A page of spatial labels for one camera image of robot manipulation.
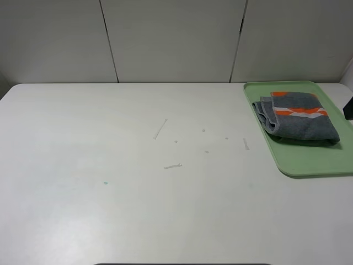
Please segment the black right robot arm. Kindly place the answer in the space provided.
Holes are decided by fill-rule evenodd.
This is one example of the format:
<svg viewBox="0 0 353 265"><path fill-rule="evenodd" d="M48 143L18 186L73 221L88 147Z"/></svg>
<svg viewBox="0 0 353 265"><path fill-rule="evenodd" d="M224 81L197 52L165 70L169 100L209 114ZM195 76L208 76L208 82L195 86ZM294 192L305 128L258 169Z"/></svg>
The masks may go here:
<svg viewBox="0 0 353 265"><path fill-rule="evenodd" d="M346 120L353 120L353 98L343 107L343 113Z"/></svg>

